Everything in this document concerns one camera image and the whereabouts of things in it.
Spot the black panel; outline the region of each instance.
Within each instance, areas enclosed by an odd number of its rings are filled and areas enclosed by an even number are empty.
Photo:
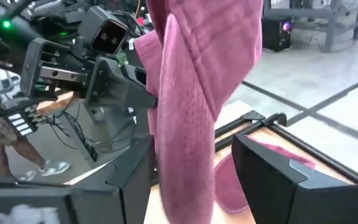
[[[234,136],[232,155],[256,222],[287,223],[296,184],[307,178],[290,168],[286,157],[241,135]]]
[[[321,189],[299,187],[288,224],[312,223],[358,224],[358,185]]]

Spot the green light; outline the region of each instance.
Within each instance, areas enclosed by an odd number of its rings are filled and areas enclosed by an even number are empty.
[[[4,21],[2,22],[2,26],[5,28],[5,29],[9,29],[11,28],[12,24],[10,21]]]

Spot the black bracket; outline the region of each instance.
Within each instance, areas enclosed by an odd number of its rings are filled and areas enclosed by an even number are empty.
[[[269,127],[270,125],[274,124],[274,122],[276,122],[276,121],[283,126],[287,125],[287,116],[284,113],[276,113],[276,114],[269,116],[268,118],[265,118],[262,115],[259,115],[255,111],[251,111],[249,113],[242,115],[242,117],[245,117],[245,118],[248,118],[250,116],[252,116],[253,118],[262,118],[262,119],[259,119],[257,122],[254,122],[250,126],[244,128],[244,129],[238,130],[238,131],[232,133],[231,135],[229,135],[228,137],[218,141],[215,144],[215,152],[219,152],[220,150],[224,149],[225,147],[230,146],[232,144],[233,137],[236,134],[250,134],[250,133],[257,131],[260,128]]]
[[[218,138],[218,137],[222,136],[223,134],[226,134],[226,133],[236,129],[239,126],[241,126],[247,122],[260,121],[263,119],[265,119],[265,117],[263,115],[252,110],[246,114],[241,115],[239,118],[235,119],[234,121],[231,121],[230,123],[225,124],[224,126],[215,130],[215,138]]]

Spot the floor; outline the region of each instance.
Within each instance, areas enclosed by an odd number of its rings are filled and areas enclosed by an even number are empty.
[[[356,7],[351,5],[351,16]],[[352,41],[352,32],[344,33],[336,38],[335,52],[324,54],[318,44],[323,38],[324,34],[294,30],[292,49],[279,53],[264,50],[259,64],[227,104],[242,100],[265,116],[284,112],[290,132],[358,172],[358,41]],[[85,134],[105,138],[104,129],[92,125],[81,105],[80,111]],[[76,114],[77,106],[69,112]],[[71,139],[58,134],[75,146]],[[62,183],[90,169],[78,150],[64,146],[50,126],[41,126],[29,140],[45,158],[72,163],[68,172],[38,176],[38,181]],[[13,149],[7,153],[14,174],[36,169]]]

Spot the computer tower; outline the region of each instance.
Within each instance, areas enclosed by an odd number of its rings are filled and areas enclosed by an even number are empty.
[[[291,17],[262,19],[263,47],[279,52],[291,46]]]

